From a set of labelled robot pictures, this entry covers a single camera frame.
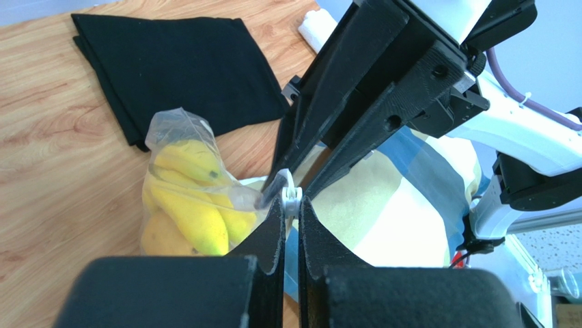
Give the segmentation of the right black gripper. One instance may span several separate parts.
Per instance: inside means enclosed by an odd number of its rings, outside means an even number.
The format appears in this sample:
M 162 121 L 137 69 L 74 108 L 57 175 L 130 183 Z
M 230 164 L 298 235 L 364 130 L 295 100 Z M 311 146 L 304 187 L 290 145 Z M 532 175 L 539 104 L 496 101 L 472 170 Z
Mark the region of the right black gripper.
M 278 173 L 294 172 L 323 141 L 328 153 L 303 180 L 317 196 L 404 126 L 440 137 L 456 127 L 449 103 L 455 85 L 484 70 L 484 51 L 528 28 L 533 1 L 491 1 L 462 41 L 412 1 L 355 1 L 331 32 L 281 119 L 261 203 L 283 188 Z

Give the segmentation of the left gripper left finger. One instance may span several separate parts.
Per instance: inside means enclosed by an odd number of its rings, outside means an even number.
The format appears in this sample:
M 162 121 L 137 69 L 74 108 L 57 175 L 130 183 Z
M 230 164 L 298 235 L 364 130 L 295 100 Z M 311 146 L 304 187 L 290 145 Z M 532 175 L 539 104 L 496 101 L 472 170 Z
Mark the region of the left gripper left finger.
M 226 256 L 99 258 L 56 327 L 281 327 L 286 229 L 280 199 Z

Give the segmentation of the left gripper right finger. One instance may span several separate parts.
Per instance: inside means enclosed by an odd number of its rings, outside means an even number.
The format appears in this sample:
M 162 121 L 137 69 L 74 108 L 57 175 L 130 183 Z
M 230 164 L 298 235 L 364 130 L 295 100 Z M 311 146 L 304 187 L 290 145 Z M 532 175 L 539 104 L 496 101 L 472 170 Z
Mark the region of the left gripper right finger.
M 299 210 L 302 327 L 521 327 L 494 274 L 475 269 L 374 267 L 330 233 L 309 199 Z

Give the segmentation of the clear zip top bag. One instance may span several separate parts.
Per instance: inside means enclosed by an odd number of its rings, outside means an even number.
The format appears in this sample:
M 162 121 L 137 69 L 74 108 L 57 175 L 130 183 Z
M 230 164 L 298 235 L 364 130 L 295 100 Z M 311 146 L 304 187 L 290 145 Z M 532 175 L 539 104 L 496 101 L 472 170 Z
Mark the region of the clear zip top bag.
M 273 200 L 296 217 L 303 198 L 289 170 L 259 191 L 228 172 L 208 122 L 185 111 L 156 113 L 145 138 L 141 252 L 147 256 L 223 256 L 263 222 Z

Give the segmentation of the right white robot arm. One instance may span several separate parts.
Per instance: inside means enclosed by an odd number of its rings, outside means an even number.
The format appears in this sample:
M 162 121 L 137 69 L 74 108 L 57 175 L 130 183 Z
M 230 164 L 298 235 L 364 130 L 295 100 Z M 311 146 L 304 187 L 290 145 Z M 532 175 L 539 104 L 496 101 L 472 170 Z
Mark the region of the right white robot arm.
M 514 92 L 494 47 L 528 28 L 533 1 L 354 1 L 285 88 L 268 181 L 327 146 L 303 180 L 316 196 L 403 127 L 494 148 L 493 185 L 465 225 L 499 240 L 519 213 L 581 196 L 581 123 Z

